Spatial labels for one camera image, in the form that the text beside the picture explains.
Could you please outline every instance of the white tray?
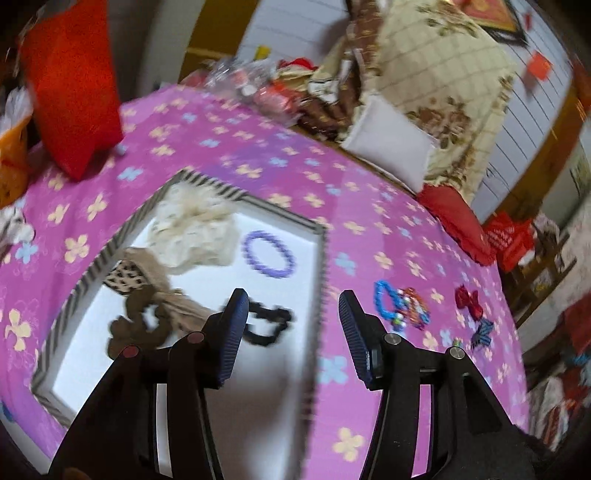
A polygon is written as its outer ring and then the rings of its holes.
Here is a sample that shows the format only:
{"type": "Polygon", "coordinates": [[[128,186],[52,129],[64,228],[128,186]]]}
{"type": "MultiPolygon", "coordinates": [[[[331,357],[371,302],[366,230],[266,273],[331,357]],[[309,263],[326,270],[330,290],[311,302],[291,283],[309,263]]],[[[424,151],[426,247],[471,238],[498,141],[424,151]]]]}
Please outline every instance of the white tray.
{"type": "MultiPolygon", "coordinates": [[[[145,247],[153,209],[177,181],[213,184],[236,201],[240,232],[235,259],[227,267],[197,266],[171,275],[173,288],[202,305],[220,311],[234,288],[253,301],[293,312],[294,320],[279,341],[269,347],[242,341],[230,380],[219,391],[207,391],[210,421],[222,470],[228,480],[284,480],[297,473],[307,425],[302,421],[316,372],[323,281],[324,228],[201,174],[180,172],[146,202],[119,230],[89,267],[56,319],[46,340],[33,393],[63,425],[69,426],[111,365],[106,346],[109,324],[125,315],[125,297],[102,284],[121,259],[125,247],[145,247]],[[253,270],[241,252],[242,238],[264,230],[291,250],[295,272],[275,279],[253,270]]],[[[264,264],[281,268],[284,260],[269,244],[254,242],[253,252],[264,264]]],[[[155,323],[149,314],[147,320],[155,323]]],[[[255,333],[269,335],[272,324],[249,318],[255,333]]],[[[170,338],[164,346],[172,345],[170,338]]],[[[171,476],[166,428],[166,385],[158,386],[157,445],[160,471],[171,476]]]]}

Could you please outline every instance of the brown scrunchie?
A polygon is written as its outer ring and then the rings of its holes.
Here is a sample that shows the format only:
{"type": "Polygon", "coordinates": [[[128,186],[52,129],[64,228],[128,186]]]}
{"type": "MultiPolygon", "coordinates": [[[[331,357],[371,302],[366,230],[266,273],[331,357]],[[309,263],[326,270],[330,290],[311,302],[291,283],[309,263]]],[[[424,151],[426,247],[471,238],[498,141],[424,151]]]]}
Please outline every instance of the brown scrunchie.
{"type": "Polygon", "coordinates": [[[142,349],[155,349],[161,346],[173,331],[170,315],[162,303],[156,299],[156,289],[152,285],[144,285],[132,290],[125,300],[125,310],[129,320],[119,316],[111,322],[109,330],[113,338],[109,339],[107,354],[115,360],[121,351],[129,345],[142,349]],[[154,316],[158,326],[151,332],[144,320],[144,312],[148,306],[155,304],[154,316]]]}

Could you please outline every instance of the white pillowcase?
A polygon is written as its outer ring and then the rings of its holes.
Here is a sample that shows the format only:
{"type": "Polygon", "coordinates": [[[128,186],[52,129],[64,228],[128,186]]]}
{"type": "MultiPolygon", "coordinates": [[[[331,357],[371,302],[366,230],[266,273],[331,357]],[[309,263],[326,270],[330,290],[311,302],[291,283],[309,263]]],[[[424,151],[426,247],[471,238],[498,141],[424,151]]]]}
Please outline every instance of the white pillowcase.
{"type": "Polygon", "coordinates": [[[382,95],[371,95],[341,147],[418,193],[423,189],[435,144],[431,135],[415,126],[382,95]]]}

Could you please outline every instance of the red paper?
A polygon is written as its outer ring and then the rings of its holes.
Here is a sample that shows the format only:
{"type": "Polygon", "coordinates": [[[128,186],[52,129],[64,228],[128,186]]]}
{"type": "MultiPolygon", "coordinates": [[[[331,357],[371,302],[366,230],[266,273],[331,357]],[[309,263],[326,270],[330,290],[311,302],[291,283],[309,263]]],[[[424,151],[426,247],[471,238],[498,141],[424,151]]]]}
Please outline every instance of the red paper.
{"type": "Polygon", "coordinates": [[[544,81],[548,79],[550,70],[552,70],[550,61],[536,50],[527,64],[527,71],[538,80],[544,81]]]}

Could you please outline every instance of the orange bag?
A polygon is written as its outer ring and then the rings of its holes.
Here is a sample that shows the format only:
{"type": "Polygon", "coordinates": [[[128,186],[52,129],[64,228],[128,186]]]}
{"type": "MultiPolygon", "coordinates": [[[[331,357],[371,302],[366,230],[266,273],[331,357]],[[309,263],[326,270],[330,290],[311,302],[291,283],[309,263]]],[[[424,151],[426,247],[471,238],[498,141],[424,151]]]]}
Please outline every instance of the orange bag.
{"type": "Polygon", "coordinates": [[[27,124],[31,116],[0,136],[0,208],[25,193],[29,183],[27,124]]]}

